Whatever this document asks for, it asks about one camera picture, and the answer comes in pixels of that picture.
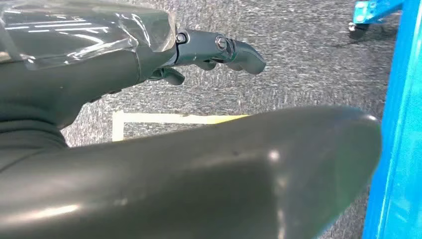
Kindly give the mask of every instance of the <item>robotic finger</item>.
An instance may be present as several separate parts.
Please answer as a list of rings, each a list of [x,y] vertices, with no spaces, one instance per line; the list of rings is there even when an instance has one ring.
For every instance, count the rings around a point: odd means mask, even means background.
[[[177,57],[167,67],[196,65],[210,71],[218,63],[234,71],[246,71],[258,75],[264,71],[264,58],[249,44],[219,33],[191,29],[178,30],[176,36]],[[185,78],[176,70],[158,69],[149,80],[164,79],[172,85],[180,85]]]

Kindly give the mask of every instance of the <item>blue frame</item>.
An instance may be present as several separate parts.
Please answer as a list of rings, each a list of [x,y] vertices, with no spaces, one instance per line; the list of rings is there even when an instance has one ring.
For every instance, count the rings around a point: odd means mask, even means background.
[[[371,0],[361,6],[354,20],[362,14],[365,19],[355,23],[377,22],[403,10],[382,122],[383,153],[372,179],[363,238],[422,238],[422,0]]]
[[[353,22],[357,24],[381,23],[383,17],[400,10],[404,1],[405,0],[357,1]]]

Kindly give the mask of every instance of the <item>prosthetic hand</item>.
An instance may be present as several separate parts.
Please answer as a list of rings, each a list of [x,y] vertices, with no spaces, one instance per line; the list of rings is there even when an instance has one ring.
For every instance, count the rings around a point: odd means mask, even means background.
[[[0,238],[310,239],[364,188],[376,119],[347,107],[285,109],[210,127],[68,148],[81,106],[172,67],[265,61],[148,7],[0,2]]]
[[[174,66],[211,70],[225,64],[251,74],[265,68],[250,45],[218,33],[177,30],[170,14],[148,7],[28,0],[0,2],[0,8],[0,95],[28,108],[19,118],[35,112],[59,128],[105,94],[145,80],[183,83]]]

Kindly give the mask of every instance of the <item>screw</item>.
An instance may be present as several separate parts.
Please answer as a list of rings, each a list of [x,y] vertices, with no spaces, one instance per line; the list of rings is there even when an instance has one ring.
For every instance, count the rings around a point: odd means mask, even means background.
[[[223,36],[217,36],[215,44],[220,51],[225,51],[227,49],[227,41]]]
[[[357,21],[363,21],[363,20],[365,20],[365,17],[364,16],[357,16],[356,20]]]
[[[365,7],[365,3],[364,2],[358,2],[357,4],[356,4],[356,7],[357,8],[364,8]]]
[[[178,33],[177,35],[176,35],[176,43],[178,43],[178,44],[183,44],[183,43],[186,43],[188,41],[188,38],[186,37],[186,35],[185,34],[183,34],[183,33]]]

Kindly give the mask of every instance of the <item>caster wheel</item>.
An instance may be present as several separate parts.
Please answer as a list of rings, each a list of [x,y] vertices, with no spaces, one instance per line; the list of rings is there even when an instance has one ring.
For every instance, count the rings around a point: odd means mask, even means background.
[[[369,24],[356,24],[349,23],[349,37],[353,40],[362,38],[363,35],[368,31]]]

